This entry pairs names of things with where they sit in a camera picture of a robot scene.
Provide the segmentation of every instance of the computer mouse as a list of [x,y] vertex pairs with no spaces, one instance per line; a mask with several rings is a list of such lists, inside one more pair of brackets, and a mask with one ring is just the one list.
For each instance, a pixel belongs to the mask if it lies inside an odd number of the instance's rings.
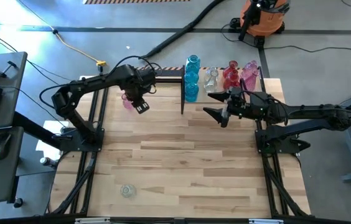
[[9,133],[0,134],[0,160],[7,157],[9,152],[9,142],[12,135]]

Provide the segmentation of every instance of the wooden table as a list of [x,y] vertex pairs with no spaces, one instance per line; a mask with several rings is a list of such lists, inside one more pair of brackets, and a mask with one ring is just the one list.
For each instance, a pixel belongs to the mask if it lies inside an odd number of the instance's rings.
[[[284,101],[280,79],[264,82],[268,93]],[[270,217],[254,122],[232,117],[228,127],[221,128],[202,110],[221,108],[221,103],[186,103],[181,115],[180,91],[179,84],[158,84],[156,94],[144,96],[151,109],[137,114],[123,107],[117,86],[110,88],[88,216]],[[91,99],[92,94],[85,95],[77,108],[85,119]],[[80,154],[71,152],[59,164],[52,210],[74,186]],[[299,163],[286,154],[279,155],[279,161],[286,190],[309,213]],[[123,184],[134,185],[136,195],[124,198]],[[78,211],[84,187],[80,195]],[[277,192],[275,197],[281,211]]]

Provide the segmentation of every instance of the yellow cable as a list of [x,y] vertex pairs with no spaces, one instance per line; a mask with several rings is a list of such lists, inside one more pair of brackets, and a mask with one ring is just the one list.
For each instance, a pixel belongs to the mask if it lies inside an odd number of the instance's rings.
[[81,53],[82,55],[84,55],[84,56],[86,56],[86,57],[88,57],[88,58],[94,60],[94,61],[96,62],[96,65],[97,65],[97,66],[99,66],[99,65],[105,66],[105,65],[106,65],[106,62],[105,62],[105,61],[97,60],[97,59],[95,59],[95,58],[89,56],[89,55],[86,54],[85,52],[82,52],[81,50],[78,50],[78,49],[76,49],[75,47],[72,47],[71,45],[68,45],[67,43],[65,43],[65,42],[62,40],[61,36],[60,36],[58,33],[56,33],[55,35],[56,35],[56,36],[58,37],[58,39],[59,39],[65,46],[67,46],[68,48],[70,48],[70,49],[72,49],[72,50],[75,50],[75,51]]

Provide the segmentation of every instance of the gray floor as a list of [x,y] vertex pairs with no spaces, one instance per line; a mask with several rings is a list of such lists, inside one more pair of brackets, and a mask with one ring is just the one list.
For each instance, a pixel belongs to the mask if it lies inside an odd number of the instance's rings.
[[[139,27],[180,28],[194,19],[211,1],[109,4],[85,6],[82,0],[23,0],[52,26],[64,27]],[[241,0],[227,0],[217,6],[198,25],[199,28],[220,28],[232,17],[238,17]],[[339,0],[293,0],[285,18],[289,30],[351,30],[351,7]],[[18,51],[26,51],[29,60],[67,78],[96,74],[95,63],[63,46],[50,32],[19,32],[20,25],[44,25],[16,1],[0,1],[0,38]],[[132,32],[63,32],[65,40],[74,46],[114,65],[129,55],[142,55],[172,35],[172,33]],[[236,39],[236,34],[227,34]],[[351,35],[273,35],[266,47],[298,45],[307,49],[328,46],[351,47]],[[0,53],[7,52],[0,45]],[[259,60],[258,51],[239,42],[229,42],[221,34],[190,33],[171,44],[153,62],[165,67],[182,65],[190,54],[202,59],[202,66],[225,66],[229,60],[246,63]],[[351,95],[351,51],[326,50],[310,54],[297,49],[266,50],[269,75],[280,78],[287,103],[338,103]],[[141,62],[128,63],[140,66]],[[65,83],[52,77],[59,83]],[[38,100],[39,92],[53,85],[30,65],[26,67],[22,89]],[[47,113],[20,95],[17,110],[36,123],[52,119]],[[303,134],[312,147],[301,155],[302,173],[312,214],[321,218],[351,220],[351,183],[342,183],[340,176],[351,172],[351,156],[342,133],[317,131]],[[24,137],[21,157],[24,163],[18,174],[47,172],[38,165],[42,156],[34,152],[36,140]],[[13,209],[0,203],[0,218],[41,214],[47,204],[53,175],[37,174],[21,178],[19,195],[26,204]]]

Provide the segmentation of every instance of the red glass bottle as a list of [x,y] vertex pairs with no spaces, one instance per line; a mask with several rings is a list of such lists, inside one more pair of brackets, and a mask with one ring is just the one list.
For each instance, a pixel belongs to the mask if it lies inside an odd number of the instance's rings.
[[236,70],[236,68],[238,68],[238,62],[232,60],[229,63],[229,66],[227,68],[224,69],[223,71],[223,77],[226,78],[227,75],[232,72],[233,70]]
[[228,73],[227,77],[224,80],[223,88],[228,90],[231,86],[236,87],[239,84],[239,75],[238,70],[232,70]]

